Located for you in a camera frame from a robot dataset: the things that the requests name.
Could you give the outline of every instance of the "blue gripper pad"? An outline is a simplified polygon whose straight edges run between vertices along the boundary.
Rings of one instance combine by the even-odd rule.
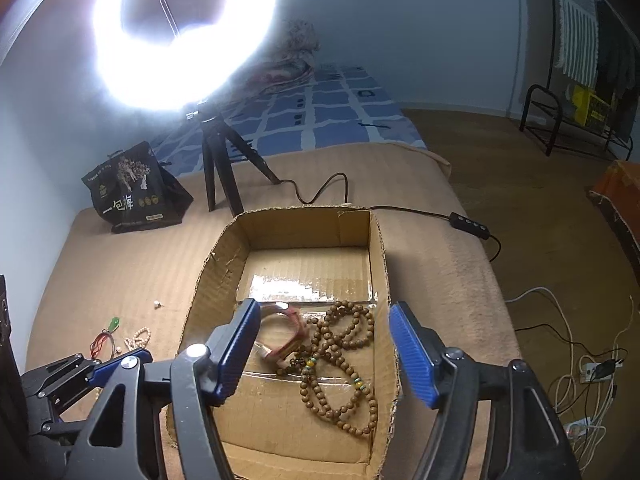
[[[218,386],[214,394],[218,402],[222,403],[235,393],[244,365],[249,358],[251,348],[254,346],[255,338],[260,330],[260,303],[254,300],[244,300],[231,323],[218,327],[214,334],[219,329],[225,330],[221,340],[226,342],[226,348],[222,355],[214,351],[211,357],[220,356]]]
[[[389,311],[389,330],[415,396],[435,408],[439,394],[434,386],[433,363],[398,303]]]
[[[92,376],[87,381],[87,384],[92,388],[104,388],[113,374],[113,371],[120,366],[120,363],[125,357],[130,355],[137,357],[142,363],[150,363],[153,361],[149,350],[146,350],[145,348],[137,348],[132,352],[122,354],[115,359],[111,359],[110,361],[95,367]]]

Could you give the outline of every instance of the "tripod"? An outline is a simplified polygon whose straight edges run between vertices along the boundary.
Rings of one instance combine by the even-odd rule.
[[[231,168],[231,160],[226,150],[226,140],[231,142],[272,184],[282,183],[258,152],[249,146],[238,132],[225,123],[215,105],[207,102],[201,103],[198,106],[198,113],[191,114],[191,116],[198,118],[202,128],[202,161],[209,211],[216,208],[214,170],[217,170],[231,213],[233,216],[238,216],[244,212],[234,170]]]

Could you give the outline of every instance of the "blue patterned bedsheet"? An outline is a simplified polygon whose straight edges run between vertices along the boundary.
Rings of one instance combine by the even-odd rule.
[[[398,104],[361,67],[323,65],[304,85],[260,95],[222,110],[226,122],[260,155],[352,142],[404,142],[426,148]],[[202,131],[188,124],[150,142],[173,175],[201,171]],[[244,157],[227,142],[232,161]]]

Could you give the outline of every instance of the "light stand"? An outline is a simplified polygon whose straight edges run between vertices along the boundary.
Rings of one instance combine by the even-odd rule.
[[[159,0],[162,11],[169,22],[169,26],[177,38],[180,30],[175,23],[174,16],[166,0]],[[216,186],[214,170],[218,172],[222,189],[225,192],[226,201],[233,216],[244,212],[242,199],[238,191],[238,184],[231,167],[226,140],[234,145],[249,162],[266,176],[272,184],[280,184],[281,180],[270,170],[265,160],[236,132],[225,123],[219,108],[208,101],[198,104],[198,110],[187,114],[190,120],[197,119],[202,128],[202,160],[204,165],[204,179],[207,187],[207,204],[209,211],[216,208]]]

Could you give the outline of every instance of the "white wall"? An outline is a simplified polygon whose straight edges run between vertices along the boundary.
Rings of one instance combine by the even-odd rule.
[[[93,1],[45,0],[0,66],[0,273],[20,370],[71,222],[91,206],[81,177],[181,118],[109,96],[94,70]]]
[[[520,4],[526,1],[281,0],[284,14],[315,25],[321,61],[363,65],[396,101],[501,114],[522,70],[527,9]]]

